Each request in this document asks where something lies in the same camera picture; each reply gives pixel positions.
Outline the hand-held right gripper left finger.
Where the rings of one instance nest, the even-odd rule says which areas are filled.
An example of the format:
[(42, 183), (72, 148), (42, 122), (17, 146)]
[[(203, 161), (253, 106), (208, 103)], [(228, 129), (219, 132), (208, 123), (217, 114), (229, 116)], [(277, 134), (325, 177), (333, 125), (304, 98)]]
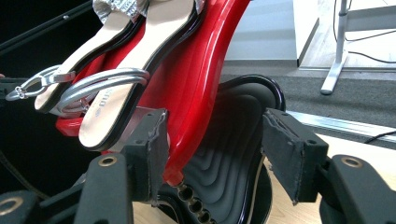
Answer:
[(169, 157), (167, 119), (166, 109), (138, 108), (121, 136), (134, 202), (156, 204)]

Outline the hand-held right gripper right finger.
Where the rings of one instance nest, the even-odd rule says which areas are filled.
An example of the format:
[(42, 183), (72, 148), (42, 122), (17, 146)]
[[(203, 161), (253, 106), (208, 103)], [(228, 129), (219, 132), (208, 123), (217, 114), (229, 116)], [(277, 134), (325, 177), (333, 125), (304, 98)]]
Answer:
[(262, 153), (294, 203), (313, 203), (316, 168), (325, 163), (329, 145), (287, 112), (268, 108), (262, 115)]

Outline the beige sandal with silver straps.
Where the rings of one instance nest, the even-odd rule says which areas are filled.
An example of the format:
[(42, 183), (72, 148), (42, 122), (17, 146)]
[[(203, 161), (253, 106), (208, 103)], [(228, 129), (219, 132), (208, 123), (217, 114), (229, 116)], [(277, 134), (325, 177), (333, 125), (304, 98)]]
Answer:
[(16, 86), (5, 96), (9, 102), (35, 97), (35, 109), (49, 113), (77, 75), (91, 61), (122, 45), (147, 14), (149, 0), (92, 0), (103, 26), (63, 63), (46, 68)]
[(148, 0), (144, 33), (120, 64), (85, 77), (67, 89), (57, 109), (84, 115), (78, 140), (89, 151), (117, 144), (151, 76), (163, 58), (199, 24), (205, 0)]

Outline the red and black shoe rack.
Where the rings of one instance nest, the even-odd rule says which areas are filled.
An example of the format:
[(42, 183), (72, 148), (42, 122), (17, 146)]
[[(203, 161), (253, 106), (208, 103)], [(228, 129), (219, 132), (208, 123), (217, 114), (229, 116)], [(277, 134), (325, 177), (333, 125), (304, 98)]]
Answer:
[[(261, 154), (262, 112), (282, 107), (283, 96), (263, 76), (219, 79), (248, 2), (205, 0), (199, 24), (163, 58), (134, 109), (133, 115), (138, 108), (167, 110), (169, 157), (156, 204), (150, 204), (181, 224), (263, 224), (269, 215), (272, 191)], [(144, 25), (110, 69), (143, 33)], [(112, 148), (95, 151), (77, 223), (133, 224), (137, 202), (122, 147), (120, 138)]]

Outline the white desk leg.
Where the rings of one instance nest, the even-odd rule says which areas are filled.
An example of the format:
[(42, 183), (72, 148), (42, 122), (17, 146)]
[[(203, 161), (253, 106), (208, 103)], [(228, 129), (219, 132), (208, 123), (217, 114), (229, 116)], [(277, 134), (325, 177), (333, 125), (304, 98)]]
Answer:
[(336, 54), (329, 73), (320, 89), (320, 93), (323, 95), (331, 95), (333, 93), (339, 75), (341, 74), (344, 63), (347, 59), (347, 54), (344, 50), (347, 13), (347, 0), (340, 0), (340, 10), (338, 12), (338, 16), (335, 17), (338, 19), (338, 26), (334, 27), (334, 30), (336, 31)]

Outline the white desk panel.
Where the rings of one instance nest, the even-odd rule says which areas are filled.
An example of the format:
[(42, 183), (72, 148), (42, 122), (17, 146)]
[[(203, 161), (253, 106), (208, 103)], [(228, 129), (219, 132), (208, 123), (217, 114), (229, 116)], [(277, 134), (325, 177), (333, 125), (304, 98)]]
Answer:
[(318, 0), (292, 0), (297, 66), (300, 66), (318, 28)]

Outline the black metal bar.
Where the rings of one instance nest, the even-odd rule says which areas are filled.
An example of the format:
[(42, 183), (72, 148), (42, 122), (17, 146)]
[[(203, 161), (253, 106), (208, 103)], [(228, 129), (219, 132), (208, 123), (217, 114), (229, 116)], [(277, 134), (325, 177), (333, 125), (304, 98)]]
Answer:
[(17, 35), (8, 41), (0, 44), (0, 55), (5, 55), (10, 51), (26, 44), (27, 42), (77, 18), (78, 16), (90, 11), (92, 9), (92, 2), (87, 0), (82, 4), (74, 7), (53, 19), (45, 21), (36, 27)]

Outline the aluminium rail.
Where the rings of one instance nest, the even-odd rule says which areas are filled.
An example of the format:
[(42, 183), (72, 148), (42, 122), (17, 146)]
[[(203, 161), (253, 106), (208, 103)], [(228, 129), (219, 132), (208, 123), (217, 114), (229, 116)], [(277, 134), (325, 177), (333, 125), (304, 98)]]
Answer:
[(299, 120), (302, 124), (310, 127), (356, 134), (396, 144), (396, 128), (345, 119), (322, 117), (295, 111), (289, 111), (289, 114)]

